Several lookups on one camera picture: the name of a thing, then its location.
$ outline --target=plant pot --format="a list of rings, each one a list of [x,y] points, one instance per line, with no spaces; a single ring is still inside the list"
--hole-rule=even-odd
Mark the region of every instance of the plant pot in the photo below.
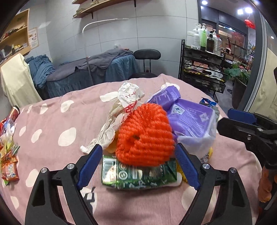
[[[233,85],[233,91],[232,91],[232,106],[234,109],[238,108],[245,90],[246,90],[246,85],[241,81],[235,79],[234,85]]]

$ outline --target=black metal cart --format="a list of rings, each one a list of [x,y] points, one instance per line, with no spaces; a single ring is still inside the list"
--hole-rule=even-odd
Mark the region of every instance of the black metal cart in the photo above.
[[[187,47],[183,39],[178,79],[204,92],[213,91],[213,98],[218,102],[216,92],[223,93],[226,87],[227,75],[223,72],[224,62],[225,56],[222,57],[210,52]],[[223,77],[221,79],[212,77],[211,72],[220,73]]]

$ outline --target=red lantern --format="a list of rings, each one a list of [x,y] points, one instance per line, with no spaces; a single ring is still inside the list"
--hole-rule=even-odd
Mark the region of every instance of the red lantern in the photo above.
[[[246,19],[244,22],[245,22],[247,27],[250,27],[250,28],[252,28],[254,30],[256,29],[255,24],[253,22],[251,22],[250,20]]]

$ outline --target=silver screw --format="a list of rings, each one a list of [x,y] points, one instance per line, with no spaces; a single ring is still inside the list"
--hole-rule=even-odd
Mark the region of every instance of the silver screw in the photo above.
[[[230,171],[231,171],[231,173],[236,173],[237,172],[237,170],[235,169],[235,168],[230,168]]]
[[[202,166],[206,170],[208,170],[210,168],[210,165],[208,163],[204,163]]]
[[[73,168],[74,168],[74,164],[72,164],[72,163],[71,163],[71,164],[68,164],[68,165],[67,165],[67,168],[68,168],[69,170],[73,169]]]
[[[42,172],[42,173],[46,173],[46,171],[47,171],[47,168],[42,168],[42,169],[41,169],[41,172]]]

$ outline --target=black chair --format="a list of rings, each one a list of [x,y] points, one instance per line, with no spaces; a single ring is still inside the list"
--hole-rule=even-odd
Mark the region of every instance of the black chair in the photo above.
[[[134,73],[129,79],[132,78],[153,78],[157,77],[157,75],[151,73],[151,59],[158,60],[161,58],[161,53],[155,49],[141,49],[134,52],[134,56],[136,59],[143,60],[143,72],[142,73]],[[149,59],[149,72],[145,72],[145,60]]]

